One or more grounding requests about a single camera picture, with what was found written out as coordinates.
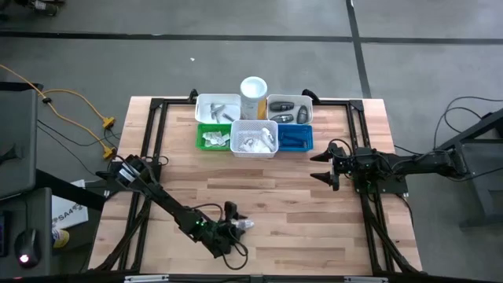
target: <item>concrete floor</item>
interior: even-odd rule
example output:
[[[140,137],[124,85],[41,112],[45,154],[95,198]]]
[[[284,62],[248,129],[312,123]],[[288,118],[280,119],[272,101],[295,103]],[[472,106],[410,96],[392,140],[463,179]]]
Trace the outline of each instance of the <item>concrete floor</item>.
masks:
[[[354,8],[361,36],[503,38],[498,16],[503,4],[498,0],[354,0]],[[148,5],[139,0],[68,0],[55,18],[11,11],[15,17],[0,24],[3,30],[351,36],[344,0],[151,0]],[[394,141],[408,149],[431,149],[435,125],[453,98],[501,98],[501,46],[363,44],[362,50],[372,96],[385,100]],[[299,94],[309,88],[322,97],[362,97],[353,43],[0,38],[0,62],[46,89],[85,94],[102,113],[118,118],[116,132],[130,96],[187,95],[192,88],[236,93],[249,75],[263,77],[271,93]],[[0,72],[0,81],[6,80],[16,81]],[[100,120],[79,99],[54,97],[62,114],[102,134]],[[459,105],[480,115],[501,107],[481,101]],[[459,129],[476,122],[465,112],[450,117]],[[93,141],[42,104],[39,118],[70,138]],[[439,143],[453,135],[442,125]],[[44,133],[38,140],[37,163],[43,170],[68,181],[96,178]],[[99,145],[68,146],[90,169],[105,168]],[[460,221],[480,213],[472,190],[436,175],[407,181],[424,270],[500,281],[503,229],[458,228]]]

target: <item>green bin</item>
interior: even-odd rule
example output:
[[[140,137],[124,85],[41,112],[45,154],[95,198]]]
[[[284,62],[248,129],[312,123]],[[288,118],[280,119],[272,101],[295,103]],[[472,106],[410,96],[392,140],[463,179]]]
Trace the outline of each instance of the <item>green bin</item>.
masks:
[[[229,134],[230,135],[230,125],[231,124],[204,124],[200,123],[197,126],[197,136],[196,136],[196,147],[201,150],[230,150],[230,141],[228,146],[204,146],[206,140],[203,138],[203,134],[207,132],[216,132],[219,131],[222,135]]]

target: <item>desk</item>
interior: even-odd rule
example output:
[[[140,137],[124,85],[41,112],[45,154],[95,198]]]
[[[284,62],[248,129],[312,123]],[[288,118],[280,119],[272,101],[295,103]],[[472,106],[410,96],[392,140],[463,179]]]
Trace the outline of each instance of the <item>desk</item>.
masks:
[[[119,155],[140,154],[150,99],[131,98]],[[363,102],[372,146],[394,152],[384,102],[377,99]],[[229,270],[222,259],[213,259],[201,243],[194,244],[178,231],[169,214],[152,204],[141,272],[371,274],[362,208],[353,185],[342,177],[340,191],[333,192],[309,176],[309,173],[329,170],[329,164],[309,161],[311,156],[323,152],[332,138],[349,138],[346,113],[337,107],[314,107],[312,126],[314,150],[308,153],[279,152],[270,160],[240,159],[231,152],[197,149],[194,106],[171,105],[161,149],[161,155],[167,156],[170,163],[163,167],[161,184],[169,194],[189,206],[208,202],[223,204],[225,200],[235,202],[238,211],[255,222],[242,237],[250,260],[242,270]],[[102,263],[122,237],[130,198],[131,193],[118,193],[105,204],[90,268]],[[390,238],[411,264],[420,269],[409,211],[394,195],[383,195],[383,206]],[[205,208],[204,212],[218,217],[213,208]],[[382,245],[376,242],[380,264],[384,266]],[[233,266],[243,260],[235,251],[228,258]]]

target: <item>black clamp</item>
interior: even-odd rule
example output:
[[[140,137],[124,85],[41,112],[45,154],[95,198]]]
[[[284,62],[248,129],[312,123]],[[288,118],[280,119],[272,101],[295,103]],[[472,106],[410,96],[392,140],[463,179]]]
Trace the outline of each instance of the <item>black clamp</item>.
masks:
[[[43,102],[44,104],[47,104],[47,103],[51,103],[51,102],[53,102],[53,100],[52,100],[50,97],[46,97],[46,98],[42,99],[42,102]]]
[[[300,94],[300,95],[310,97],[313,100],[313,105],[320,105],[321,104],[320,98],[318,98],[318,96],[314,92],[312,92],[308,89],[303,90],[302,94]]]
[[[187,101],[189,102],[189,104],[196,104],[196,99],[198,96],[199,96],[199,93],[197,92],[197,90],[192,89],[190,91],[190,95],[189,95],[189,98],[187,99]]]

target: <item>metal stand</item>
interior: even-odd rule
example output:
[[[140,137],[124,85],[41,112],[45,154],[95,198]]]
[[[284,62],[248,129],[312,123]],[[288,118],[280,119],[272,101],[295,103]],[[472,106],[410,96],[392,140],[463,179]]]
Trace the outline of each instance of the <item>metal stand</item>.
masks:
[[[470,175],[478,175],[488,172],[503,165],[503,140],[477,138],[489,130],[499,129],[503,123],[503,108],[497,112],[485,116],[477,124],[459,133],[449,141],[444,142],[437,150],[454,149],[464,159]],[[497,184],[503,182],[503,176],[488,174],[470,180],[483,209],[484,216],[477,219],[469,219],[460,223],[461,228],[487,226],[503,222],[503,211],[498,210],[494,204],[491,193],[503,192],[503,188]]]

